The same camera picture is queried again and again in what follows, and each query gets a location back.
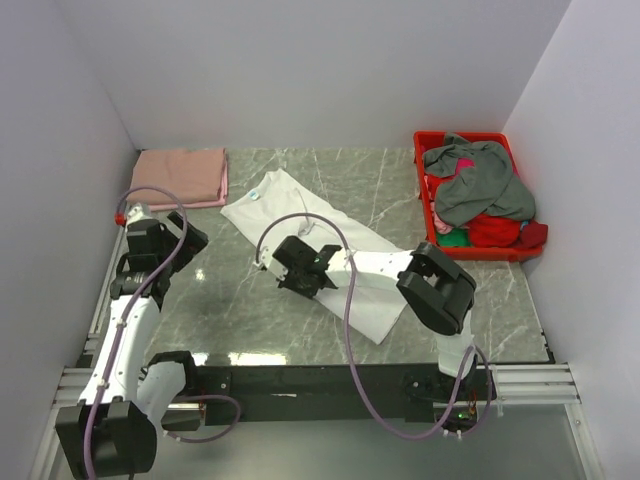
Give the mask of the white t shirt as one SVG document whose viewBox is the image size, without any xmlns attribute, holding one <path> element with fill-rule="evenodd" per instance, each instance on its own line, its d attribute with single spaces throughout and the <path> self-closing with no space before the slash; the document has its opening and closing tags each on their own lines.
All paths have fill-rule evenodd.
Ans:
<svg viewBox="0 0 640 480">
<path fill-rule="evenodd" d="M 290 213 L 319 214 L 336 224 L 356 251 L 397 252 L 399 249 L 373 230 L 333 208 L 313 194 L 284 170 L 268 172 L 258 186 L 239 200 L 225 206 L 221 214 L 254 246 L 275 249 L 289 235 L 301 238 L 318 251 L 325 245 L 341 243 L 335 230 L 326 223 L 311 218 L 285 220 L 259 238 L 275 220 Z M 376 344 L 382 343 L 395 325 L 406 302 L 394 291 L 358 286 L 350 309 L 349 325 Z"/>
</svg>

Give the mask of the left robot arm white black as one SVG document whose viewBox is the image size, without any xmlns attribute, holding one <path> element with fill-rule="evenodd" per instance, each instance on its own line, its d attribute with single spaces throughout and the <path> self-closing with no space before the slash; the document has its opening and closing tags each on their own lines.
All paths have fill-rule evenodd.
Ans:
<svg viewBox="0 0 640 480">
<path fill-rule="evenodd" d="M 162 353 L 146 374 L 141 370 L 172 275 L 207 246 L 208 237 L 179 211 L 159 220 L 137 204 L 118 220 L 127 249 L 109 285 L 102 348 L 77 403 L 61 408 L 55 422 L 76 479 L 148 472 L 169 404 L 193 399 L 200 388 L 187 351 Z"/>
</svg>

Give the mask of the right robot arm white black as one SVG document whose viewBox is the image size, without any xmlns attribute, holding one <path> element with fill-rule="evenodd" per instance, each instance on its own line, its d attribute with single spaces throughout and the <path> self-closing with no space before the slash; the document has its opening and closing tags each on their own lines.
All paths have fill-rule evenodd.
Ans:
<svg viewBox="0 0 640 480">
<path fill-rule="evenodd" d="M 435 402 L 495 399 L 492 373 L 471 329 L 476 282 L 434 245 L 394 252 L 335 244 L 314 250 L 288 236 L 275 248 L 262 248 L 258 260 L 279 287 L 319 302 L 376 345 L 410 310 L 433 334 L 437 358 L 397 367 L 407 395 Z"/>
</svg>

